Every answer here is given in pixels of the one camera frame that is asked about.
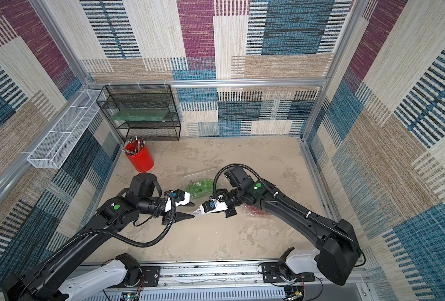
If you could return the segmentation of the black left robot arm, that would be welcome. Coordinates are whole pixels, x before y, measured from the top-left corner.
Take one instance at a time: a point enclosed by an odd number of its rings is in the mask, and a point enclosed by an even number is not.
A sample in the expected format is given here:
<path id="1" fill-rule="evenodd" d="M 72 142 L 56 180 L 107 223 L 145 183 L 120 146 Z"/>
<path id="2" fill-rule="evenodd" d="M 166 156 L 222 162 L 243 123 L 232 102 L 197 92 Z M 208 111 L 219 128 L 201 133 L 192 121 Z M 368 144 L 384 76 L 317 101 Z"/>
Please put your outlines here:
<path id="1" fill-rule="evenodd" d="M 22 275 L 11 273 L 1 288 L 6 300 L 84 300 L 106 288 L 122 285 L 137 287 L 142 283 L 140 264 L 124 253 L 106 265 L 82 276 L 69 276 L 102 244 L 111 238 L 137 248 L 148 248 L 160 242 L 172 225 L 192 215 L 177 211 L 178 206 L 191 206 L 191 196 L 181 189 L 163 192 L 157 177 L 140 173 L 129 188 L 101 205 L 89 222 L 44 262 Z M 120 232 L 136 222 L 140 215 L 162 217 L 162 233 L 149 242 L 136 242 Z"/>

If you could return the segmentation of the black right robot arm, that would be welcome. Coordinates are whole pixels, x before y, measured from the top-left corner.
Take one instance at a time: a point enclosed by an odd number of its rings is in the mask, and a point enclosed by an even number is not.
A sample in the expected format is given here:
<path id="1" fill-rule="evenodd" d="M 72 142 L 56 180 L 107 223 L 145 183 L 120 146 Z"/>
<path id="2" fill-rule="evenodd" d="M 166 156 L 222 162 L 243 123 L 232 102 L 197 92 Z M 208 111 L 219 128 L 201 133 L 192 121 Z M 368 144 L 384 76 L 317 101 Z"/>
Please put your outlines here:
<path id="1" fill-rule="evenodd" d="M 325 218 L 287 197 L 273 183 L 263 179 L 244 164 L 229 164 L 213 180 L 212 196 L 203 202 L 196 215 L 223 212 L 236 215 L 242 204 L 281 219 L 305 236 L 319 251 L 315 256 L 318 270 L 334 284 L 346 284 L 364 254 L 353 226 L 346 220 Z"/>

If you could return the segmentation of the white sticker sheet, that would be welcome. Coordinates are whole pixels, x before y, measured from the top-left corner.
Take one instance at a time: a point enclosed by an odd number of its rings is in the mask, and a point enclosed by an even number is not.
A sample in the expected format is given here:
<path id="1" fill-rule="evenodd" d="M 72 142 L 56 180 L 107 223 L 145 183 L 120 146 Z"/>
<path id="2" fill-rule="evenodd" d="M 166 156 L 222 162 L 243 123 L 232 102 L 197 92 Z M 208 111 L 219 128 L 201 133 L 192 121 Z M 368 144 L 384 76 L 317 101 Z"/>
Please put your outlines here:
<path id="1" fill-rule="evenodd" d="M 198 209 L 196 209 L 195 212 L 193 212 L 194 216 L 200 216 L 204 214 L 206 214 L 205 209 L 201 206 Z"/>

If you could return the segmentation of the clear box green grapes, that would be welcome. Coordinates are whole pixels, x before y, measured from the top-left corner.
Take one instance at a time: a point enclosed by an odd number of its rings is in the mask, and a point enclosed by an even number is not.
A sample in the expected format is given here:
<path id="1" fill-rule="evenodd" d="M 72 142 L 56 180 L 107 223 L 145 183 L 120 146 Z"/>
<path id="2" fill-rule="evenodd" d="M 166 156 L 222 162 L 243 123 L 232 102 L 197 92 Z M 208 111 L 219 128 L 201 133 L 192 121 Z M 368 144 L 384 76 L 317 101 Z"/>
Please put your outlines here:
<path id="1" fill-rule="evenodd" d="M 213 183 L 218 169 L 207 169 L 181 177 L 181 188 L 190 194 L 191 200 L 208 200 L 213 193 Z"/>

